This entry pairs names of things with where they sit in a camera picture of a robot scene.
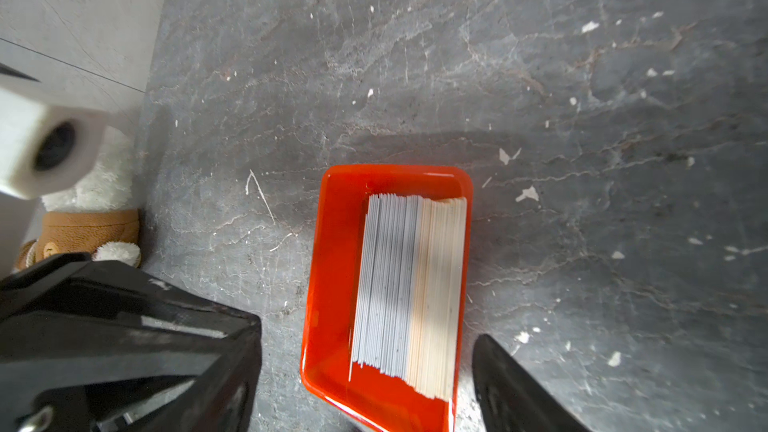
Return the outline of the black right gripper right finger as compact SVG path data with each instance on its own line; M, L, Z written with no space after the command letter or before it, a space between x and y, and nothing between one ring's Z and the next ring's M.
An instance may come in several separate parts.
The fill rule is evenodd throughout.
M477 337L471 365L486 430L588 431L492 336Z

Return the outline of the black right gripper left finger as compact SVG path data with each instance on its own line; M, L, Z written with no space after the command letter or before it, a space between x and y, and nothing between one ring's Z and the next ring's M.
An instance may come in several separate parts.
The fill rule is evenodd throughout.
M56 255L1 282L1 427L245 431L261 332L122 262Z

